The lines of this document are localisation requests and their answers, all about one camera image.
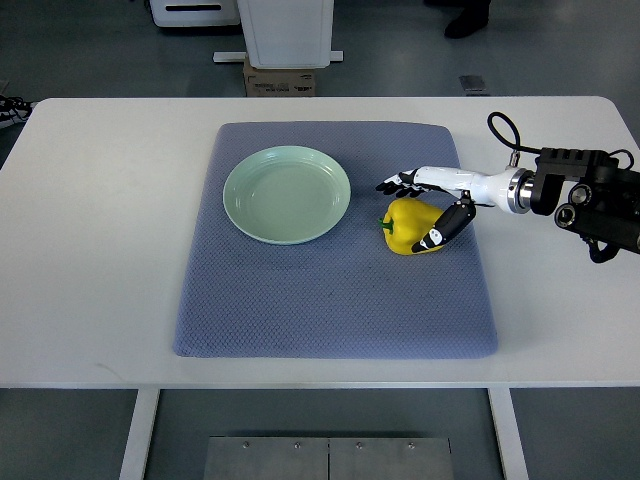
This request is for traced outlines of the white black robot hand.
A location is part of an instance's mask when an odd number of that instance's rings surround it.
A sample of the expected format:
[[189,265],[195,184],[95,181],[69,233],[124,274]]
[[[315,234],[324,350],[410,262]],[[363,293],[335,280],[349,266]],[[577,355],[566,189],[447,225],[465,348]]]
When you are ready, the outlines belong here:
[[417,198],[431,191],[448,193],[456,198],[443,210],[444,213],[420,244],[413,245],[415,254],[422,254],[437,251],[454,239],[470,224],[478,207],[498,207],[516,214],[528,212],[531,209],[532,185],[533,173],[516,167],[509,167],[500,174],[486,175],[424,166],[394,175],[376,189],[386,195],[394,194],[396,199]]

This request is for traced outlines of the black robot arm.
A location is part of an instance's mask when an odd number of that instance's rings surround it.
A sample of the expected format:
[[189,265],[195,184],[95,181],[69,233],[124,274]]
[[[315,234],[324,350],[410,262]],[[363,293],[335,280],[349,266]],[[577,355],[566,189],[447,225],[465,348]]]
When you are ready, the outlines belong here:
[[490,113],[487,124],[512,150],[509,211],[553,216],[557,227],[586,243],[594,263],[607,262],[621,250],[639,252],[639,173],[632,169],[630,151],[533,148],[521,143],[506,114]]

